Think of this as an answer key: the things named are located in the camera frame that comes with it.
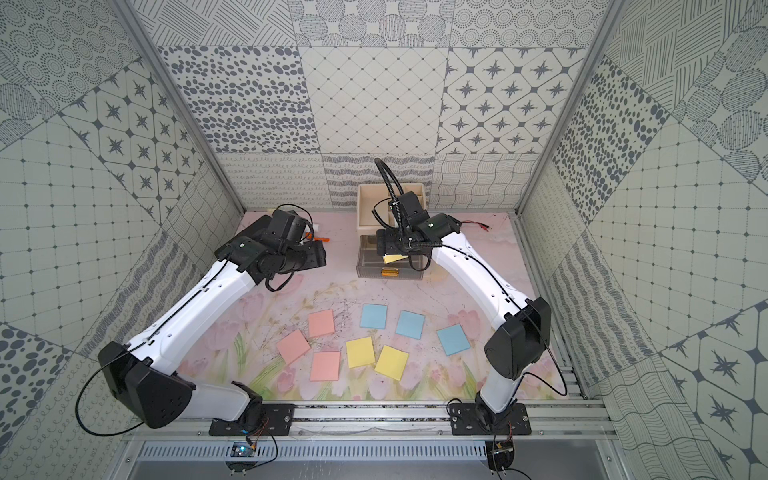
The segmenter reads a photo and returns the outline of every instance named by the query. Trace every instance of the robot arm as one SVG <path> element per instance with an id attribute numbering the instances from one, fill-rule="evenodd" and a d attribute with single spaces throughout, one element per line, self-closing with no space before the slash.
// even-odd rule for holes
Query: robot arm
<path id="1" fill-rule="evenodd" d="M 493 369 L 475 399 L 475 411 L 486 431 L 496 431 L 507 425 L 525 370 L 547 349 L 549 305 L 541 298 L 531 301 L 503 280 L 472 249 L 460 232 L 460 222 L 445 214 L 430 217 L 414 193 L 402 192 L 386 164 L 376 159 L 376 165 L 389 188 L 389 206 L 398 223 L 391 227 L 379 219 L 385 227 L 377 232 L 379 254 L 434 259 L 475 299 L 495 329 L 485 344 Z M 107 344 L 98 358 L 112 395 L 151 428 L 178 418 L 222 419 L 245 431 L 258 426 L 261 398 L 245 385 L 195 384 L 176 370 L 216 319 L 262 280 L 268 290 L 277 291 L 285 283 L 272 288 L 269 281 L 275 274 L 293 275 L 326 265 L 322 242 L 303 241 L 307 228 L 312 230 L 311 223 L 295 212 L 275 210 L 271 218 L 261 217 L 217 250 L 218 261 L 161 318 L 125 345 Z"/>

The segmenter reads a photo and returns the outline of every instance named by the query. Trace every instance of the black mounting plate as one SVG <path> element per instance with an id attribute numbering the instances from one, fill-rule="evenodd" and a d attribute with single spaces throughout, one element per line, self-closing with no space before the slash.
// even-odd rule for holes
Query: black mounting plate
<path id="1" fill-rule="evenodd" d="M 263 408 L 263 415 L 265 417 L 266 432 L 268 431 L 276 437 L 284 437 L 288 435 L 291 423 L 293 423 L 293 410 L 296 406 L 292 403 L 264 403 L 261 404 Z M 245 435 L 246 431 L 242 430 L 242 425 L 239 422 L 227 422 L 225 420 L 214 419 L 210 423 L 210 429 L 208 429 L 208 435 L 213 437 L 229 437 Z"/>
<path id="2" fill-rule="evenodd" d="M 488 435 L 477 420 L 474 403 L 452 403 L 449 405 L 449 411 L 453 435 Z M 509 435 L 509 424 L 512 425 L 512 435 L 531 434 L 531 422 L 528 421 L 528 411 L 525 409 L 525 405 L 516 402 L 509 409 L 509 414 L 503 424 L 490 435 Z"/>

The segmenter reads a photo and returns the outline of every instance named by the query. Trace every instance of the star pattern tile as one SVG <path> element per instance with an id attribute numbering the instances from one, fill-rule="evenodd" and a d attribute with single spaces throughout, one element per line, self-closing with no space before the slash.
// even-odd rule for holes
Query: star pattern tile
<path id="1" fill-rule="evenodd" d="M 450 48 L 436 151 L 540 154 L 583 48 Z"/>

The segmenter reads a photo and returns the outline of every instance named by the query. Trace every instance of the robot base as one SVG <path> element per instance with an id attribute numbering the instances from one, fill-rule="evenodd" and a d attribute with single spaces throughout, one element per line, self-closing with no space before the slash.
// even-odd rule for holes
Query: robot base
<path id="1" fill-rule="evenodd" d="M 210 423 L 208 435 L 213 437 L 228 437 L 247 435 L 257 432 L 265 427 L 264 433 L 273 436 L 287 436 L 293 423 L 293 410 L 296 406 L 292 403 L 263 403 L 261 396 L 239 382 L 232 382 L 243 389 L 250 397 L 250 403 L 237 420 L 214 419 Z"/>
<path id="2" fill-rule="evenodd" d="M 475 403 L 452 403 L 448 405 L 451 416 L 451 432 L 453 435 L 509 435 L 511 425 L 512 435 L 530 435 L 531 423 L 528 412 L 522 403 L 514 403 L 504 412 L 497 415 L 490 426 L 480 422 Z"/>

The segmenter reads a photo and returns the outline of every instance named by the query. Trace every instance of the table surface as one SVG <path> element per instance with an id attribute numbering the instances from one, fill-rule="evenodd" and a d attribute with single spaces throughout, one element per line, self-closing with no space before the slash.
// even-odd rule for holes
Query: table surface
<path id="1" fill-rule="evenodd" d="M 263 213 L 248 212 L 240 228 Z M 485 232 L 464 224 L 472 247 L 499 275 L 526 295 L 533 296 L 531 281 L 512 232 L 507 214 L 453 214 L 459 220 L 488 224 Z M 325 243 L 327 266 L 297 273 L 277 292 L 261 285 L 231 306 L 194 345 L 179 367 L 179 373 L 199 382 L 245 383 L 268 400 L 447 400 L 474 399 L 491 368 L 483 346 L 493 333 L 477 303 L 439 265 L 432 264 L 423 280 L 379 280 L 358 278 L 356 273 L 359 235 L 356 214 L 316 213 L 318 237 Z M 276 278 L 273 285 L 282 279 Z M 385 329 L 359 326 L 362 306 L 388 306 Z M 308 335 L 307 315 L 333 310 L 336 332 L 308 339 L 311 351 L 286 366 L 275 344 L 299 329 Z M 396 335 L 401 310 L 425 316 L 420 340 Z M 437 330 L 462 326 L 471 349 L 446 356 Z M 400 381 L 374 372 L 374 366 L 350 369 L 345 342 L 365 336 L 373 338 L 378 359 L 384 345 L 409 354 Z M 341 352 L 341 370 L 336 382 L 310 382 L 312 352 Z M 562 383 L 551 357 L 545 353 L 531 368 L 554 387 Z M 553 399 L 554 394 L 536 379 L 525 377 L 520 399 Z"/>

